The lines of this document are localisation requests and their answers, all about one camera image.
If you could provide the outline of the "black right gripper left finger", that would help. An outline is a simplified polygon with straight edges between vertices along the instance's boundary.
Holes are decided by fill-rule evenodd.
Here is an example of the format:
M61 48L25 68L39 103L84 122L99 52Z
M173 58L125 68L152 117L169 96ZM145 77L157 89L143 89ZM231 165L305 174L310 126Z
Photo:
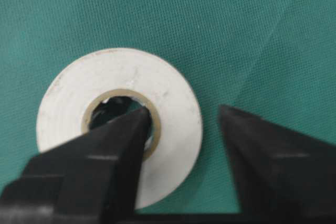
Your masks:
M142 107L32 157L1 194L1 223L114 223L132 216L148 132Z

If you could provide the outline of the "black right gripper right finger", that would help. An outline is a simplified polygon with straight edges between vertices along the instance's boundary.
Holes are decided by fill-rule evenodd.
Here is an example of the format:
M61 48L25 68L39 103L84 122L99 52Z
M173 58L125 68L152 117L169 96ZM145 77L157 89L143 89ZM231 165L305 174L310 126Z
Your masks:
M221 105L218 119L242 214L335 223L335 146Z

